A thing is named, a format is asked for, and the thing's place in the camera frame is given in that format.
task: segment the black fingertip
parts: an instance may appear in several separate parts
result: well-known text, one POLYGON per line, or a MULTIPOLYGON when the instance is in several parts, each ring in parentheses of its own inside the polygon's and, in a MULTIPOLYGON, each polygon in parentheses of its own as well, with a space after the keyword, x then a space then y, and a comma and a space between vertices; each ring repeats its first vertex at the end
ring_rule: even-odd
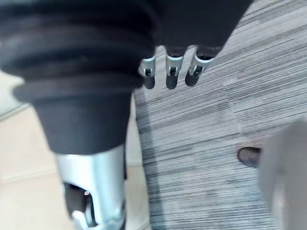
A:
POLYGON ((168 75, 166 76, 166 86, 168 89, 172 90, 176 88, 178 81, 178 76, 168 75))
POLYGON ((155 79, 154 79, 154 76, 153 77, 145 77, 145 82, 144 82, 144 85, 147 89, 151 90, 154 85, 155 85, 155 79))
POLYGON ((186 85, 188 86, 196 85, 199 78, 200 78, 199 75, 190 75, 190 73, 188 72, 185 79, 186 85))

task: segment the silver metal tube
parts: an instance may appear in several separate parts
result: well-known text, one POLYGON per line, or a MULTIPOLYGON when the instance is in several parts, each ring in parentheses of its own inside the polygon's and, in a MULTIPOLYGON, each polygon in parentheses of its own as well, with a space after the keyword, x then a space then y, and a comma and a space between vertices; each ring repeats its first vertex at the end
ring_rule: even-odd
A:
MULTIPOLYGON (((63 183, 92 195, 94 218, 99 227, 87 229, 120 229, 125 221, 124 145, 93 155, 57 154, 56 161, 63 183)), ((79 218, 75 220, 79 225, 84 222, 80 216, 73 213, 73 218, 79 218)))

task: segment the gray striped carpet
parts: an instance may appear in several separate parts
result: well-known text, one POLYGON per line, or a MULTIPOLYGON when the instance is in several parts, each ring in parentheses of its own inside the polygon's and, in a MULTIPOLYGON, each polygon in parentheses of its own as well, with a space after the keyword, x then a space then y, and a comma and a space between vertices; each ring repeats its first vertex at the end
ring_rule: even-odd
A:
POLYGON ((236 150, 307 114, 307 1, 255 1, 198 84, 136 92, 154 230, 275 229, 257 171, 236 150))

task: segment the black shoe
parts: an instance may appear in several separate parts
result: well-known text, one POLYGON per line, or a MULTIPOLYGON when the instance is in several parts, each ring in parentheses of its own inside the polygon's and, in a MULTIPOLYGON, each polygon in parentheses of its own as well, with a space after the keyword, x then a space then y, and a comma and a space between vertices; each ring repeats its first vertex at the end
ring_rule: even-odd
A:
POLYGON ((238 150, 238 160, 246 166, 257 168, 260 160, 261 148, 243 147, 238 150))

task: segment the prosthetic arm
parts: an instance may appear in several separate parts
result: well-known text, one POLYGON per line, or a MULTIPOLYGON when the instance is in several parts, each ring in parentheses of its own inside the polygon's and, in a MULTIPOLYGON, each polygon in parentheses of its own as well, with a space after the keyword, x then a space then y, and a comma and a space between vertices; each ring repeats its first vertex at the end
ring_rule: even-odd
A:
POLYGON ((198 47, 186 75, 193 86, 250 3, 0 1, 0 67, 25 80, 14 95, 35 108, 76 229, 125 227, 130 96, 143 82, 154 87, 155 47, 166 47, 169 89, 177 85, 187 46, 198 47))

